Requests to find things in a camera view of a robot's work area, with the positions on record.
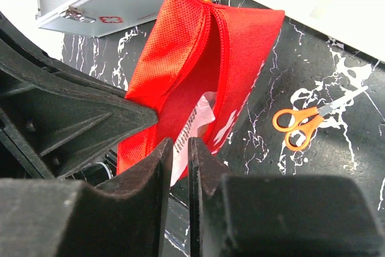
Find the red pouch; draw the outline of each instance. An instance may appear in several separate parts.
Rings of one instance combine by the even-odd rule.
[[[284,16],[284,11],[203,0],[165,0],[126,95],[153,108],[159,122],[119,144],[117,173],[148,156],[165,137],[175,141],[207,91],[217,92],[215,121],[202,139],[217,153],[254,87]]]

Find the red logo on box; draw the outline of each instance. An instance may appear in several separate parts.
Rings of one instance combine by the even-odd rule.
[[[103,23],[123,23],[123,18],[119,16],[101,16],[99,19]]]

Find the plastic packet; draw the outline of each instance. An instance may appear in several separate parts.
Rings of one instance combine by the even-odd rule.
[[[197,105],[190,114],[185,126],[180,131],[174,144],[173,171],[171,173],[171,186],[180,178],[187,167],[188,139],[202,137],[210,123],[215,120],[212,111],[217,93],[208,91],[200,97]]]

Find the orange-handled scissors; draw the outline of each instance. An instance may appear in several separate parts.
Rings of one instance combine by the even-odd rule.
[[[276,130],[286,133],[285,143],[290,150],[294,150],[294,151],[303,150],[305,147],[309,145],[312,135],[315,132],[316,128],[319,126],[320,123],[322,123],[325,120],[324,116],[326,116],[327,114],[330,114],[335,109],[343,106],[348,101],[358,96],[360,93],[364,92],[367,89],[368,89],[367,86],[359,88],[358,90],[355,90],[349,94],[346,94],[345,96],[339,99],[336,99],[335,101],[327,105],[324,105],[321,108],[312,107],[312,108],[306,108],[305,110],[300,110],[300,111],[291,110],[289,108],[280,110],[273,117],[273,126],[275,127]],[[289,127],[283,127],[278,124],[278,118],[283,114],[291,114],[294,117],[293,125]],[[315,116],[315,117],[311,121],[303,125],[301,124],[304,120],[312,116]],[[290,136],[294,131],[301,131],[304,133],[306,137],[305,141],[300,146],[294,146],[293,144],[290,143]]]

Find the red fabric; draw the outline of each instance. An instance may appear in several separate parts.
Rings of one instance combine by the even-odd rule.
[[[165,0],[126,95],[153,108],[159,122],[119,144],[117,172],[148,156],[165,137],[175,141],[206,91],[218,93],[216,120],[203,139],[213,153],[218,152],[250,95],[284,16],[284,11]]]

